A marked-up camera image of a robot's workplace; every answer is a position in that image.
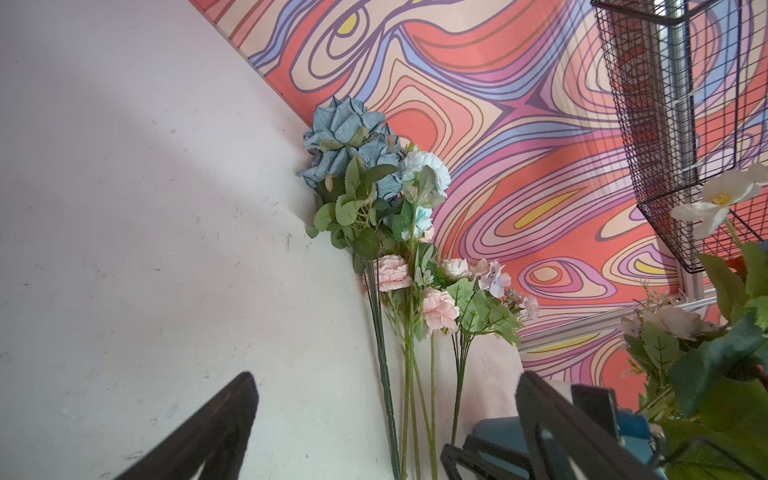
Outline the dusty blue hydrangea stem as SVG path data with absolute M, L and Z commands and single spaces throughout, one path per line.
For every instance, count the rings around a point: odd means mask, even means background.
M 352 98 L 333 98 L 316 109 L 303 144 L 313 159 L 300 177 L 314 191 L 318 207 L 307 228 L 326 233 L 331 244 L 355 260 L 399 255 L 411 259 L 431 247 L 432 216 L 447 198 L 451 176 L 436 155 L 404 146 L 384 114 Z M 385 324 L 396 411 L 403 380 L 400 348 Z

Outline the teal ceramic vase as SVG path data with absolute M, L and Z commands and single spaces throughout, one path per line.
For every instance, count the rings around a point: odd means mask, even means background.
M 648 463 L 653 456 L 651 429 L 648 421 L 643 416 L 634 415 L 630 410 L 620 409 L 617 412 L 617 423 L 623 446 L 638 460 Z M 482 420 L 475 426 L 473 434 L 501 447 L 522 454 L 528 453 L 525 435 L 518 417 Z M 480 456 L 483 460 L 508 472 L 525 479 L 529 478 L 528 473 L 521 467 L 487 453 L 481 453 Z

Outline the white poppy flower stem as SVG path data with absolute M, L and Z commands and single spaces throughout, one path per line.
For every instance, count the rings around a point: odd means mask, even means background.
M 726 221 L 730 207 L 758 197 L 767 185 L 767 166 L 751 165 L 747 170 L 728 170 L 702 188 L 701 199 L 674 207 L 670 216 L 694 223 L 692 235 L 703 240 Z

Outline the pink peony flower stem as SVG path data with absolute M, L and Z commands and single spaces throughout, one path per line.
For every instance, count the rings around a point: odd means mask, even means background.
M 437 345 L 458 330 L 459 307 L 448 292 L 451 281 L 433 249 L 419 249 L 411 259 L 399 255 L 355 260 L 373 323 L 379 382 L 384 402 L 385 434 L 392 475 L 436 479 Z M 385 339 L 390 323 L 400 348 L 403 380 L 401 411 L 396 411 Z

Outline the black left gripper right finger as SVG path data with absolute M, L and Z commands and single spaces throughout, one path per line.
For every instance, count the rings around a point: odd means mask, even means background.
M 658 477 L 537 374 L 521 375 L 516 403 L 536 479 Z

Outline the bright blue hydrangea stem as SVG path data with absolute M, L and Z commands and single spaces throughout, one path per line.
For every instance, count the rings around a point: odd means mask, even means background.
M 742 264 L 699 258 L 728 321 L 671 369 L 679 407 L 661 421 L 669 479 L 764 479 L 767 476 L 767 245 L 741 245 Z

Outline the purple and pink mixed bouquet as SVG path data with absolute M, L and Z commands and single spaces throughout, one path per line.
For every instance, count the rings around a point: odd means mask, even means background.
M 639 413 L 649 420 L 680 415 L 671 385 L 671 368 L 683 356 L 727 332 L 675 303 L 667 292 L 644 286 L 646 298 L 637 300 L 633 314 L 621 319 L 622 348 L 629 355 L 629 372 L 644 378 Z

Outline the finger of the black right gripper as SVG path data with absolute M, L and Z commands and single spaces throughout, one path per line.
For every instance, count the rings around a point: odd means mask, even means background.
M 445 444 L 440 461 L 449 479 L 462 479 L 459 468 L 476 479 L 533 479 L 530 457 L 475 435 L 468 435 L 461 448 Z
M 620 437 L 615 391 L 590 385 L 571 385 L 572 403 L 613 438 Z

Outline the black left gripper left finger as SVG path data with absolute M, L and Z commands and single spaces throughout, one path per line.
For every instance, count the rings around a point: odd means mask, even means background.
M 237 479 L 259 403 L 254 377 L 238 374 L 121 479 Z

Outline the pink small flower bunch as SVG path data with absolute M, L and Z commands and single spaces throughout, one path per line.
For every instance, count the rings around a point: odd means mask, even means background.
M 495 335 L 513 346 L 520 345 L 519 330 L 539 316 L 537 299 L 512 287 L 511 276 L 500 262 L 486 259 L 443 259 L 441 274 L 448 280 L 448 293 L 458 307 L 452 334 L 456 367 L 456 389 L 451 443 L 457 438 L 469 353 L 473 341 Z

